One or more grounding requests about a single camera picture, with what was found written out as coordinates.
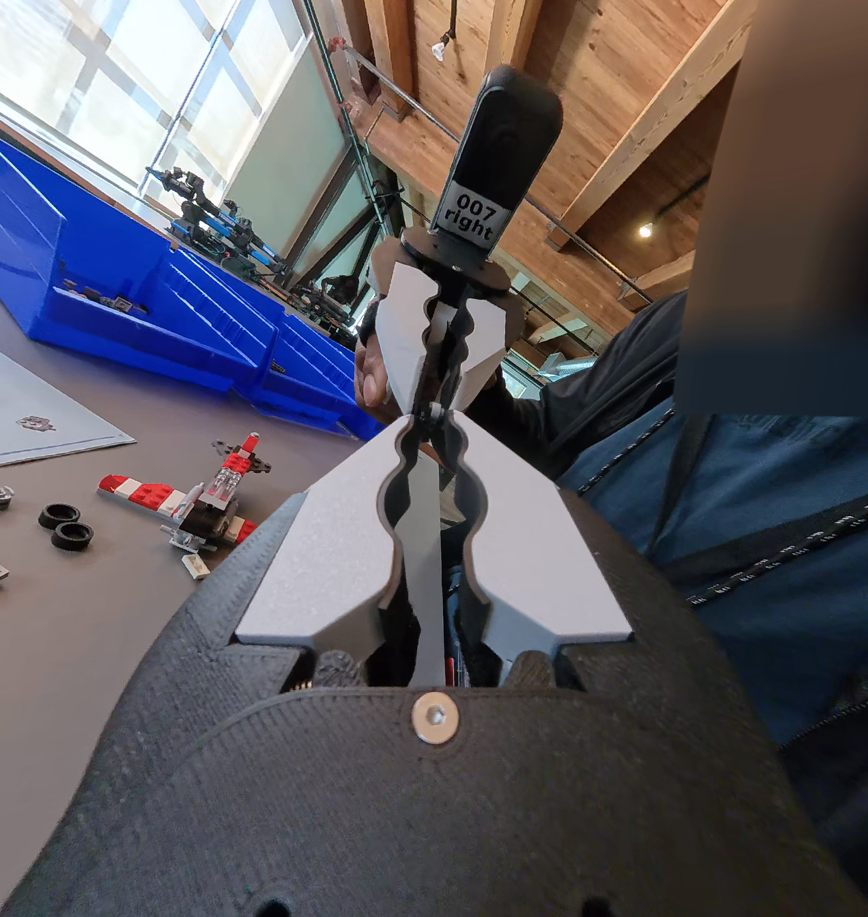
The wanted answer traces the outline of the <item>blue plastic bin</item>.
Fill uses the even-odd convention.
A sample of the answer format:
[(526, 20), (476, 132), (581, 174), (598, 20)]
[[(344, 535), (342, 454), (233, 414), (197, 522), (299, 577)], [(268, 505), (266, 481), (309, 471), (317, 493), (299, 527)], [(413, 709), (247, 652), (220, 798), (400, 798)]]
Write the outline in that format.
[(0, 140), (0, 299), (28, 338), (68, 269), (131, 276), (168, 250), (161, 235)]
[(168, 250), (131, 276), (81, 279), (70, 268), (64, 277), (150, 314), (123, 315), (55, 285), (32, 323), (33, 340), (220, 392), (251, 383), (275, 342), (274, 327), (184, 251)]
[(307, 427), (368, 441), (382, 424), (354, 398), (354, 355), (296, 315), (282, 314), (265, 364), (235, 390), (258, 412)]

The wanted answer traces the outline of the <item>person's right forearm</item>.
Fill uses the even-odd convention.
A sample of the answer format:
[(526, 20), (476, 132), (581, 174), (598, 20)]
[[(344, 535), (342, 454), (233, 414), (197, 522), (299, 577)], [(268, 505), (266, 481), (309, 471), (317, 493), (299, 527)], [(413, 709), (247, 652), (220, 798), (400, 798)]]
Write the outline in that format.
[(590, 368), (547, 384), (537, 400), (513, 398), (497, 371), (466, 415), (558, 479), (586, 449), (672, 395), (687, 299), (682, 291), (648, 305)]

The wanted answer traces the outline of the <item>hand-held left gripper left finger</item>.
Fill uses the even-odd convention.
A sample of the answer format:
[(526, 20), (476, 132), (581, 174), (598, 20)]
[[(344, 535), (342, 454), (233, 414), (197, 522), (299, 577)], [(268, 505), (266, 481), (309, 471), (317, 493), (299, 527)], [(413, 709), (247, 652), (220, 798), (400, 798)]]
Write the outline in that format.
[(369, 659), (412, 633), (395, 529), (410, 505), (415, 421), (398, 418), (307, 491), (236, 627), (241, 643)]

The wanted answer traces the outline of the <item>grey desk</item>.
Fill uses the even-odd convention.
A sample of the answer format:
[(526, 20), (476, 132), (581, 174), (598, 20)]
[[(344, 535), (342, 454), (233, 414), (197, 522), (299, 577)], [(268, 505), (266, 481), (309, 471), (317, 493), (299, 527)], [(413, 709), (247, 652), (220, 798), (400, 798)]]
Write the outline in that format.
[[(360, 445), (261, 416), (220, 394), (25, 337), (0, 302), (0, 352), (134, 437), (135, 444), (0, 468), (0, 906), (55, 828), (107, 717), (153, 640), (195, 591), (160, 522), (97, 492), (109, 474), (188, 490), (218, 470), (215, 440), (261, 436), (269, 475), (247, 475), (241, 509), (267, 519)], [(41, 510), (68, 503), (89, 547), (54, 546)]]

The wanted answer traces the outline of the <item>blue shirt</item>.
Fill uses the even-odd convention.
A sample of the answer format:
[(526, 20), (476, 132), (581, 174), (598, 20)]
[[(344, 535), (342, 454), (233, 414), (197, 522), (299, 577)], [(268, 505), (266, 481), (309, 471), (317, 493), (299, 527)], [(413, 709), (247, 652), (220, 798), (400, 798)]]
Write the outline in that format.
[[(647, 551), (684, 426), (675, 416), (582, 498)], [(651, 559), (658, 567), (868, 494), (868, 419), (718, 416)], [(779, 744), (822, 719), (868, 658), (868, 529), (704, 602)]]

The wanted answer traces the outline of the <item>large window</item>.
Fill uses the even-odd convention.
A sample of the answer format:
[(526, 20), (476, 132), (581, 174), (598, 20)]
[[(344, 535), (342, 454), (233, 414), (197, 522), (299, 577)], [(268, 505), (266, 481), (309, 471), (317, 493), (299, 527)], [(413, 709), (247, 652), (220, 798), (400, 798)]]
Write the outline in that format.
[(129, 192), (219, 201), (312, 35), (295, 2), (0, 1), (0, 107)]

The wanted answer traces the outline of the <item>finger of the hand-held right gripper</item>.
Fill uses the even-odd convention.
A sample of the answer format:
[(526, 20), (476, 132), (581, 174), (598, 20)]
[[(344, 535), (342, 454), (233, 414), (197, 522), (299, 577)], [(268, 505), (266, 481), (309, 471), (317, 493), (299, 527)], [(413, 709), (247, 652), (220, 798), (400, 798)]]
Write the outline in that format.
[(493, 377), (507, 353), (507, 315), (497, 305), (468, 297), (447, 328), (438, 358), (438, 403), (465, 411)]
[(389, 386), (403, 415), (414, 412), (428, 359), (427, 309), (439, 295), (436, 281), (414, 266), (397, 262), (388, 294), (378, 304), (375, 332)]

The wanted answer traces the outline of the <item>red white brick plane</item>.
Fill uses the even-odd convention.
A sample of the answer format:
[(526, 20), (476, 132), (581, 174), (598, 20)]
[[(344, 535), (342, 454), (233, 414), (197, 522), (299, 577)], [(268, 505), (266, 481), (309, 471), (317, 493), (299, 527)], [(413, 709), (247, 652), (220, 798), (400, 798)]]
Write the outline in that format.
[(188, 492), (118, 475), (102, 479), (97, 490), (164, 518), (161, 529), (170, 535), (170, 544), (188, 554), (212, 552), (219, 544), (241, 544), (256, 531), (257, 523), (237, 515), (238, 487), (245, 475), (272, 470), (255, 451), (259, 439), (259, 434), (252, 432), (239, 445), (213, 442), (223, 458), (222, 465), (211, 481), (201, 482)]

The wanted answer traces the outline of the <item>small dark brick pieces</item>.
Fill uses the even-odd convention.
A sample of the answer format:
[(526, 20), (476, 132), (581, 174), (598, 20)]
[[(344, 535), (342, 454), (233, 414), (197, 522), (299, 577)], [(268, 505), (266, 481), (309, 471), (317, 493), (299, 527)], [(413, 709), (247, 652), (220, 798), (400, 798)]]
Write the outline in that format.
[(132, 303), (129, 299), (122, 295), (107, 297), (87, 286), (79, 289), (74, 281), (67, 278), (63, 279), (62, 288), (66, 292), (79, 295), (89, 302), (107, 307), (108, 309), (117, 311), (123, 315), (142, 317), (150, 314), (147, 307), (143, 304)]

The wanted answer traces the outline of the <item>instruction booklet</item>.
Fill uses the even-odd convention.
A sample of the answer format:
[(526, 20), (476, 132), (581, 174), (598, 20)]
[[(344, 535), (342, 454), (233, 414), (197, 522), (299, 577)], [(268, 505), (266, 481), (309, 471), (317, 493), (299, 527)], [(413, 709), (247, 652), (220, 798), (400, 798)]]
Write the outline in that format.
[(135, 439), (0, 352), (0, 467)]

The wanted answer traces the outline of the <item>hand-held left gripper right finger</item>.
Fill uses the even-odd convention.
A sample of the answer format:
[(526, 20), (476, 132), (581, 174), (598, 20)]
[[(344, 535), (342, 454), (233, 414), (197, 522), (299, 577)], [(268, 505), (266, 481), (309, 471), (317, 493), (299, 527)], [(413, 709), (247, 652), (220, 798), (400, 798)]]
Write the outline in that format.
[(633, 630), (557, 486), (459, 411), (444, 422), (463, 543), (463, 634), (498, 658), (624, 641)]

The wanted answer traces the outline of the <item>person's right hand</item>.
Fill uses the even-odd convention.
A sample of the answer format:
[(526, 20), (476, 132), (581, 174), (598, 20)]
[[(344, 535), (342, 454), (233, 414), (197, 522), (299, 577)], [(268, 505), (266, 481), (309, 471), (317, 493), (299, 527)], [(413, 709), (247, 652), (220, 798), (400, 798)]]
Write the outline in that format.
[(367, 414), (387, 426), (402, 414), (390, 388), (379, 338), (372, 334), (355, 351), (354, 397)]

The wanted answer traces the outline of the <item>silver air duct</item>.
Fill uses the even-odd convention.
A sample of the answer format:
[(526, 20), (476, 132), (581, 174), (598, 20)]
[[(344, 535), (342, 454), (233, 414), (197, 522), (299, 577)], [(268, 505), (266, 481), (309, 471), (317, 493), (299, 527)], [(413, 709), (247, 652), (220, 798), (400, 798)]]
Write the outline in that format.
[(537, 367), (515, 351), (509, 352), (505, 363), (516, 371), (524, 373), (533, 379), (543, 380), (544, 383), (568, 377), (575, 373), (587, 371), (598, 360), (596, 355), (566, 359), (561, 352), (556, 352), (546, 357), (541, 366)]

